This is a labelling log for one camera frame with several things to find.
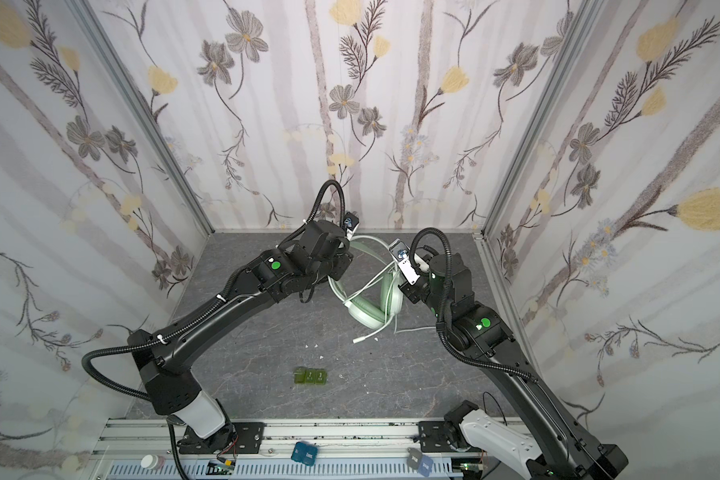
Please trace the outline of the mint green headphones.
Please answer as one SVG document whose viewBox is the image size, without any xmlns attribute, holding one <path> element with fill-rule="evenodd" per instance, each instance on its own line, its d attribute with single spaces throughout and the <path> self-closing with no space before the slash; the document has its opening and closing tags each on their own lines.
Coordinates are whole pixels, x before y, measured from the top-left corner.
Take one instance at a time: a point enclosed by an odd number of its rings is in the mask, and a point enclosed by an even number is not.
<svg viewBox="0 0 720 480">
<path fill-rule="evenodd" d="M 399 290 L 402 275 L 388 252 L 389 244 L 371 235 L 356 235 L 350 241 L 353 251 L 379 261 L 383 268 L 355 292 L 348 293 L 339 280 L 329 280 L 329 286 L 352 319 L 369 332 L 356 337 L 360 343 L 381 333 L 396 322 L 402 310 L 403 294 Z"/>
</svg>

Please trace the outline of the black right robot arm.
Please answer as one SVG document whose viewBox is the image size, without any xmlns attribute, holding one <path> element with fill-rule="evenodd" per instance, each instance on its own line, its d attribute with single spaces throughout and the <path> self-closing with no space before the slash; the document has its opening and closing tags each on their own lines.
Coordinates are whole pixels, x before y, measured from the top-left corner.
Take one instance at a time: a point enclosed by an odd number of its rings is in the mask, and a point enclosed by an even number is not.
<svg viewBox="0 0 720 480">
<path fill-rule="evenodd" d="M 477 300 L 472 273 L 439 229 L 388 249 L 404 278 L 399 289 L 435 317 L 435 332 L 457 361 L 481 370 L 519 415 L 521 434 L 465 401 L 444 418 L 457 449 L 477 448 L 524 479 L 615 479 L 628 465 L 566 409 L 528 361 L 509 325 Z"/>
</svg>

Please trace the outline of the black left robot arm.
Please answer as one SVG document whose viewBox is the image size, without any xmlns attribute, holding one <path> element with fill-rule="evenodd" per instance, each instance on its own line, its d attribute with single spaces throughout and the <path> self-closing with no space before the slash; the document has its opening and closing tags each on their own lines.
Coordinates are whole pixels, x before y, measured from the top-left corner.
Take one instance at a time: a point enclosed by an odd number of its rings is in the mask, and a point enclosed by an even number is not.
<svg viewBox="0 0 720 480">
<path fill-rule="evenodd" d="M 235 270 L 214 297 L 154 333 L 134 332 L 125 346 L 85 354 L 84 371 L 109 389 L 149 402 L 157 414 L 179 420 L 202 440 L 231 434 L 228 415 L 196 380 L 193 364 L 259 312 L 293 294 L 307 303 L 317 286 L 340 279 L 353 259 L 349 235 L 358 224 L 346 209 L 341 184 L 325 181 L 304 223 Z M 126 354 L 139 370 L 140 390 L 110 379 L 93 364 L 98 358 Z"/>
</svg>

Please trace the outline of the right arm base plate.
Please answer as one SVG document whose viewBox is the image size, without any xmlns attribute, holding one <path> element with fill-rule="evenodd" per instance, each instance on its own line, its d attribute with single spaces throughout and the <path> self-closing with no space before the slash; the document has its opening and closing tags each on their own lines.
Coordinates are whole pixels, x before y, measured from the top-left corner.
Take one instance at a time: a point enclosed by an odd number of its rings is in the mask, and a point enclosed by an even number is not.
<svg viewBox="0 0 720 480">
<path fill-rule="evenodd" d="M 418 443 L 423 453 L 455 452 L 453 425 L 444 420 L 423 420 L 417 423 Z"/>
</svg>

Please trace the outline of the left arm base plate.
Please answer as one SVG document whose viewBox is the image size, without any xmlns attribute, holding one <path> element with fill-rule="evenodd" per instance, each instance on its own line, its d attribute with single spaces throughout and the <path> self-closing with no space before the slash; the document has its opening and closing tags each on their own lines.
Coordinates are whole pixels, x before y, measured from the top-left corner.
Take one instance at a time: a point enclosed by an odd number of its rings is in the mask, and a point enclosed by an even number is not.
<svg viewBox="0 0 720 480">
<path fill-rule="evenodd" d="M 228 453 L 257 455 L 264 440 L 264 422 L 235 422 L 236 436 Z"/>
</svg>

